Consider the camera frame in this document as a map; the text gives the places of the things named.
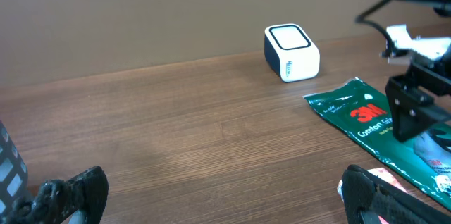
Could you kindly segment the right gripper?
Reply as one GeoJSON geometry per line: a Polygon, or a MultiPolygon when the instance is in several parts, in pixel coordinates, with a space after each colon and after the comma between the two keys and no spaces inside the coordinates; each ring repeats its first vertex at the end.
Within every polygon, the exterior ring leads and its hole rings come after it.
{"type": "Polygon", "coordinates": [[[437,96],[450,95],[450,55],[438,60],[412,56],[404,75],[391,77],[385,93],[393,119],[393,134],[400,141],[416,137],[437,123],[450,120],[450,113],[435,104],[432,96],[418,89],[426,88],[437,96]]]}

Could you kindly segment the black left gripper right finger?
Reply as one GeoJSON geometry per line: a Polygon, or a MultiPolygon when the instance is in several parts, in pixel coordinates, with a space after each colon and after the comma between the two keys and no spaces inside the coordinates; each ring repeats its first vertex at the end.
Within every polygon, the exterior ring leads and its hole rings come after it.
{"type": "Polygon", "coordinates": [[[348,223],[446,224],[450,216],[390,185],[357,165],[342,175],[348,223]]]}

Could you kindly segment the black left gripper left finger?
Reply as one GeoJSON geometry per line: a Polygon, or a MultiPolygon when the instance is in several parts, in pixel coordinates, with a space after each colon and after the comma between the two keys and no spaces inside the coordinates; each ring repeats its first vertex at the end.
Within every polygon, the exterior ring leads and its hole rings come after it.
{"type": "Polygon", "coordinates": [[[94,166],[69,180],[47,180],[32,199],[20,197],[12,209],[1,217],[2,223],[99,224],[109,194],[104,170],[94,166]]]}

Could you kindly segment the green 3M gloves packet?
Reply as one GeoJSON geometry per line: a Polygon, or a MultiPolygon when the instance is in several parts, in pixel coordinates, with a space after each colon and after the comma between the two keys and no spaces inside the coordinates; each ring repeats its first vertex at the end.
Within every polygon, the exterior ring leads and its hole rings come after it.
{"type": "Polygon", "coordinates": [[[355,77],[343,86],[304,96],[326,122],[445,208],[450,208],[450,126],[438,124],[398,141],[387,98],[355,77]]]}

